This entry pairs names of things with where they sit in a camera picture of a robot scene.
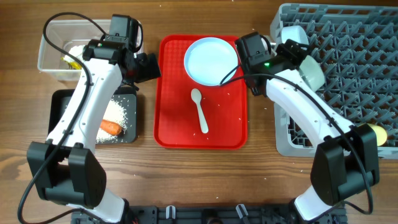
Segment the mint green bowl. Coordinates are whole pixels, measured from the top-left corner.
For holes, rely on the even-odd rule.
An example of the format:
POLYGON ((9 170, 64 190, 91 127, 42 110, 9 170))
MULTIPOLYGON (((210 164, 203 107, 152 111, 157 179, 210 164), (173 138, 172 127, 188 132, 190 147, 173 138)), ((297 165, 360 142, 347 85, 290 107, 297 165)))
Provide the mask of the mint green bowl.
POLYGON ((325 84, 325 75, 319 63, 310 55, 299 66, 299 73, 312 91, 317 91, 325 84))

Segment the white rice pile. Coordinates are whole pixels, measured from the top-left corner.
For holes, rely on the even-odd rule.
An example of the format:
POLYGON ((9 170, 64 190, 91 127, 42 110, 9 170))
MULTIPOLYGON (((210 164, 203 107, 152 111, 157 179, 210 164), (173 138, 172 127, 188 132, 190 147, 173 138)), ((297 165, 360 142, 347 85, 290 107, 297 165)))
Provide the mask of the white rice pile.
POLYGON ((117 136, 112 136, 101 128, 99 128, 96 143, 97 144, 118 144, 128 143, 134 140, 134 113, 130 113, 132 109, 134 95, 114 95, 108 103, 103 119, 118 123, 122 128, 122 132, 117 136))

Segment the light blue plate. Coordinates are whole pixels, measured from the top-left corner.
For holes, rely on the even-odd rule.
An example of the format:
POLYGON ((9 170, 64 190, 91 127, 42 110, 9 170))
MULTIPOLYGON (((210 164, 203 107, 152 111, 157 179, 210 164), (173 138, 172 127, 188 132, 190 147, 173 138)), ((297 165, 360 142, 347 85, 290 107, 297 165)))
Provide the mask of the light blue plate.
POLYGON ((188 76, 196 83, 218 86, 234 76, 239 62, 230 43, 216 37, 205 37, 189 46, 183 65, 188 76))

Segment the yellow plastic cup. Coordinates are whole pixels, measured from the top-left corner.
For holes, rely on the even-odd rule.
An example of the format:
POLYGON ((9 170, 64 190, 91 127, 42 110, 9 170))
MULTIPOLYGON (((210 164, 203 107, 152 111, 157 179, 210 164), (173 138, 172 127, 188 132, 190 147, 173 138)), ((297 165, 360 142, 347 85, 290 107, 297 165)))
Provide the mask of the yellow plastic cup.
POLYGON ((368 124, 368 126, 372 128, 372 130, 376 134, 377 145, 382 146, 383 144, 385 144, 388 138, 387 131, 384 128, 375 124, 368 124))

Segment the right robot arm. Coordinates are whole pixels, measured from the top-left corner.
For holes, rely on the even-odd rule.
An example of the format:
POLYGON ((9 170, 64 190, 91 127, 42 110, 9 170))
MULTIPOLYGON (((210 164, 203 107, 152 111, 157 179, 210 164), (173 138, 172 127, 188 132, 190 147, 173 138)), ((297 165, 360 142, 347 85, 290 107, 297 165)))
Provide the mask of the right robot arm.
POLYGON ((246 86, 282 107, 315 148, 311 186, 293 199, 292 223, 313 223, 348 198, 366 192, 373 212, 371 187, 380 181, 377 134, 368 124, 357 126, 328 106, 316 91, 325 76, 310 47, 292 39, 272 50, 263 35, 253 32, 235 41, 246 86))

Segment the white plastic spoon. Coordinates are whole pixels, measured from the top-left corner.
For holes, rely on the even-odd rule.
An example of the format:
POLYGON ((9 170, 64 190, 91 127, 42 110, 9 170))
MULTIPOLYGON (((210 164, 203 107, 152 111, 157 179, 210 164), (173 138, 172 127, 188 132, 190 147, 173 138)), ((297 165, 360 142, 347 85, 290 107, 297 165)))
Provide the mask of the white plastic spoon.
POLYGON ((201 93, 198 89, 194 88, 191 91, 191 98, 192 101, 196 104, 197 106, 197 111, 198 111, 198 119, 200 123, 200 128, 203 134, 207 134, 209 132, 208 125, 206 122, 205 115, 203 113, 202 107, 201 107, 201 93))

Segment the snack wrapper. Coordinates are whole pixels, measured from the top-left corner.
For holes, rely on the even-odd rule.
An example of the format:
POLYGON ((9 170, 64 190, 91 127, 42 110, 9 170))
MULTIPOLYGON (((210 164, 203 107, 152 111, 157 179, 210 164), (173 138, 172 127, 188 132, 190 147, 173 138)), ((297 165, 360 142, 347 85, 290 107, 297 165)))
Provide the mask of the snack wrapper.
POLYGON ((70 57, 63 57, 62 60, 66 62, 70 69, 81 70, 81 65, 70 57))

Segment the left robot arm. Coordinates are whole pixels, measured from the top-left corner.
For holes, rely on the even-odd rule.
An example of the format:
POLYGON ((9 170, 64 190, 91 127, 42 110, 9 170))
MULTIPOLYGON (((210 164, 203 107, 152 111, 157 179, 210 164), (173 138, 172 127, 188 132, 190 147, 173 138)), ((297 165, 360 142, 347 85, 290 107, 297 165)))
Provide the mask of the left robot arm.
POLYGON ((161 76, 154 54, 142 52, 143 28, 124 15, 112 16, 109 31, 73 56, 81 75, 69 104, 44 142, 32 142, 27 161, 30 189, 42 200, 100 223, 137 223, 129 202, 106 187, 95 157, 96 135, 114 92, 161 76))

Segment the light blue bowl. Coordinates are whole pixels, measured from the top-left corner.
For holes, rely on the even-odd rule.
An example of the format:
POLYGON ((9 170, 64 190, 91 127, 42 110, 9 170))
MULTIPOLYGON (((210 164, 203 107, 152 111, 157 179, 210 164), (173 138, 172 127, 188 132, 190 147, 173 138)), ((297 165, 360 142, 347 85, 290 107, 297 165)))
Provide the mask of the light blue bowl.
POLYGON ((305 30, 300 26, 284 27, 281 31, 281 40, 284 44, 288 39, 300 44, 308 45, 308 37, 305 30))

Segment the orange carrot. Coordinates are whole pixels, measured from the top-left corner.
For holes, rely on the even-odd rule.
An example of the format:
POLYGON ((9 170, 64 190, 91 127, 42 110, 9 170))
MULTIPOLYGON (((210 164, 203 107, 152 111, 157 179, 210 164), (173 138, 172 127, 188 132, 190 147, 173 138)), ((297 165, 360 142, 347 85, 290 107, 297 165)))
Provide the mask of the orange carrot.
POLYGON ((108 121, 105 119, 102 120, 100 128, 112 136, 119 135, 123 130, 123 128, 118 123, 108 121))

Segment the white tissue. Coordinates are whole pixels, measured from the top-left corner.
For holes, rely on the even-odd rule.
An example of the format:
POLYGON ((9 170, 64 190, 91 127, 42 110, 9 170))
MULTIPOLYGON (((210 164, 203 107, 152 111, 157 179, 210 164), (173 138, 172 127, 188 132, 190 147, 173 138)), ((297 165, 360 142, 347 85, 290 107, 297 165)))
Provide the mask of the white tissue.
MULTIPOLYGON (((77 58, 78 60, 80 60, 80 61, 84 61, 83 60, 83 49, 84 49, 84 47, 85 47, 85 45, 77 45, 77 46, 74 46, 74 47, 72 47, 70 50, 69 50, 69 54, 70 55, 72 55, 72 56, 74 56, 75 58, 77 58)), ((72 62, 75 62, 75 60, 74 59, 72 59, 70 56, 68 56, 68 55, 66 55, 66 56, 64 56, 64 58, 63 58, 63 60, 65 61, 65 62, 67 62, 67 63, 72 63, 72 62)))

